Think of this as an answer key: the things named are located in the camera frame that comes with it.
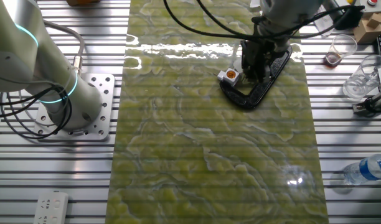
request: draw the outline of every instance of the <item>wooden block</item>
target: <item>wooden block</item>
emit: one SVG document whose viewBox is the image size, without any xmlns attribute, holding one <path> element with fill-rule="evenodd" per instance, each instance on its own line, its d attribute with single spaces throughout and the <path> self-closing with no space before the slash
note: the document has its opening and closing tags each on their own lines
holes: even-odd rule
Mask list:
<svg viewBox="0 0 381 224">
<path fill-rule="evenodd" d="M 367 21 L 367 26 L 376 28 L 381 24 L 381 13 L 374 13 Z"/>
<path fill-rule="evenodd" d="M 367 19 L 362 19 L 359 22 L 358 27 L 354 28 L 355 39 L 359 44 L 372 43 L 381 34 L 381 24 L 379 24 L 376 28 L 371 28 L 367 25 L 367 23 Z"/>
</svg>

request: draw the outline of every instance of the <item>plastic bottle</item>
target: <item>plastic bottle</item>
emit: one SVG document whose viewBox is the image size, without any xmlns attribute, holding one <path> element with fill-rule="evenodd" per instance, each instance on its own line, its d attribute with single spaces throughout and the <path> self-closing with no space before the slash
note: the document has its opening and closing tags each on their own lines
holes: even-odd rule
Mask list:
<svg viewBox="0 0 381 224">
<path fill-rule="evenodd" d="M 360 185 L 370 180 L 381 179 L 381 154 L 375 154 L 360 162 L 346 166 L 344 182 L 347 185 Z"/>
</svg>

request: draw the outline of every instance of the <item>marble surface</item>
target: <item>marble surface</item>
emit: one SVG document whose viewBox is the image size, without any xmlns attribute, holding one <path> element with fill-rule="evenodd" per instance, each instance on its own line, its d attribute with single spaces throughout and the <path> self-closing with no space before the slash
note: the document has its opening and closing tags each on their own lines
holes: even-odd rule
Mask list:
<svg viewBox="0 0 381 224">
<path fill-rule="evenodd" d="M 252 32 L 249 0 L 204 2 Z M 169 4 L 225 33 L 192 0 Z M 162 0 L 132 1 L 130 14 L 106 223 L 328 223 L 299 44 L 262 104 L 242 111 L 216 77 L 239 40 L 184 30 Z"/>
</svg>

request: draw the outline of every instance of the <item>glass cup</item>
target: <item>glass cup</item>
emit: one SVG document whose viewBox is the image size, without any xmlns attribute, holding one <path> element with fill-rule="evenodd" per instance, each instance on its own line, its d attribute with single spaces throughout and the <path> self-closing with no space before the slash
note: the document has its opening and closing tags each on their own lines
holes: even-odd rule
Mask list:
<svg viewBox="0 0 381 224">
<path fill-rule="evenodd" d="M 354 38 L 344 34 L 338 35 L 332 41 L 332 45 L 324 58 L 324 64 L 334 68 L 340 64 L 344 57 L 353 55 L 357 48 L 358 44 Z"/>
<path fill-rule="evenodd" d="M 345 95 L 355 100 L 360 100 L 370 91 L 379 86 L 379 72 L 381 56 L 369 55 L 363 59 L 354 74 L 343 84 L 342 91 Z"/>
</svg>

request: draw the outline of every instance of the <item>white power strip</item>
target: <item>white power strip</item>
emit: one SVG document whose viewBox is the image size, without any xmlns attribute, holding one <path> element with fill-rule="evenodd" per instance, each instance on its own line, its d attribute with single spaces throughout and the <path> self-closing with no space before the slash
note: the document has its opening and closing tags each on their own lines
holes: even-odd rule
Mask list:
<svg viewBox="0 0 381 224">
<path fill-rule="evenodd" d="M 68 194 L 62 192 L 42 193 L 37 202 L 34 224 L 64 224 Z"/>
</svg>

